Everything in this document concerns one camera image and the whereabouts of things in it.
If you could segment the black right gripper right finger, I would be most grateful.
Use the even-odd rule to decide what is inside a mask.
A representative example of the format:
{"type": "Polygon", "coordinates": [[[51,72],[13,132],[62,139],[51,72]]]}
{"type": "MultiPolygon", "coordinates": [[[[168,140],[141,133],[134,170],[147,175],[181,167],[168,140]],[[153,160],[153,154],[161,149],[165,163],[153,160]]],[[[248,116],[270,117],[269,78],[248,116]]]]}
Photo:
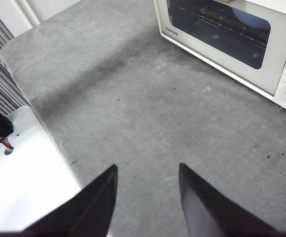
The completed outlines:
{"type": "Polygon", "coordinates": [[[191,237],[286,237],[179,164],[180,200],[191,237]]]}

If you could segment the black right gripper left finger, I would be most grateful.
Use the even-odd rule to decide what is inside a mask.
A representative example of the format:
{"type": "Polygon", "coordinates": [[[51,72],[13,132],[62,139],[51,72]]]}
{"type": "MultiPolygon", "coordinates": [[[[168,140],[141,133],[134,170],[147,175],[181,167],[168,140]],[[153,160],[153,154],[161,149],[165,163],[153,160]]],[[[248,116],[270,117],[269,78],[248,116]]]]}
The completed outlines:
{"type": "Polygon", "coordinates": [[[73,198],[36,221],[36,237],[106,237],[113,216],[118,168],[110,166],[73,198]]]}

